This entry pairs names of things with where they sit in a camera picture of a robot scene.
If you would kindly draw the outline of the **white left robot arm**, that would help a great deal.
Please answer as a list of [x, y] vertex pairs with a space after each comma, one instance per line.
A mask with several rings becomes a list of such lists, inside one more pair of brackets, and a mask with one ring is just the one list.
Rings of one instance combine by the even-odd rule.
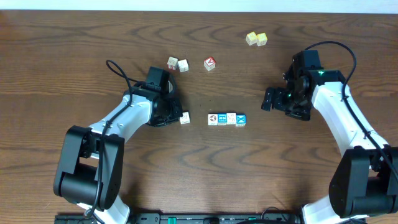
[[85, 219], [127, 223], [130, 208], [119, 196], [125, 143], [144, 124], [165, 126], [182, 115], [174, 91], [133, 90], [102, 120], [72, 126], [65, 135], [53, 191], [84, 208]]

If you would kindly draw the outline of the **plain wooden block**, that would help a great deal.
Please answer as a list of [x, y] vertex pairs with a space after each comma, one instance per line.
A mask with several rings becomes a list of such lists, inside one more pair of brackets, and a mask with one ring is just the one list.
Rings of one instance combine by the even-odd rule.
[[182, 116], [180, 117], [180, 124], [188, 124], [188, 123], [190, 123], [190, 115], [189, 115], [189, 112], [188, 111], [186, 111], [186, 112], [183, 112], [182, 113]]

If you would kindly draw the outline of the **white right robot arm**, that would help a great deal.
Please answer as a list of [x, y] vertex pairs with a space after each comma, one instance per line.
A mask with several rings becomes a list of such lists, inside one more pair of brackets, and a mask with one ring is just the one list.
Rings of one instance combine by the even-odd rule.
[[397, 148], [366, 120], [343, 74], [300, 68], [284, 78], [287, 86], [268, 88], [261, 108], [303, 121], [316, 109], [342, 156], [328, 195], [302, 207], [302, 223], [348, 223], [397, 212]]

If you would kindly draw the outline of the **wooden block blue X top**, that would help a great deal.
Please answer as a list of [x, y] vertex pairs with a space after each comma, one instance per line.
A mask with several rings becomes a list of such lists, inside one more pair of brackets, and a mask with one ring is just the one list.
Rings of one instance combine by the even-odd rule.
[[236, 115], [236, 126], [245, 126], [247, 123], [245, 114], [237, 114]]

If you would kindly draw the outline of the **wooden block number 8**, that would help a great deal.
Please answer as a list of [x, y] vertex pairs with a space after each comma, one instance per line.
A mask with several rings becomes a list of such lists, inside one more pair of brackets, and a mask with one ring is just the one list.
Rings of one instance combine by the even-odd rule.
[[227, 125], [235, 125], [236, 124], [236, 113], [227, 113], [226, 114], [226, 124]]

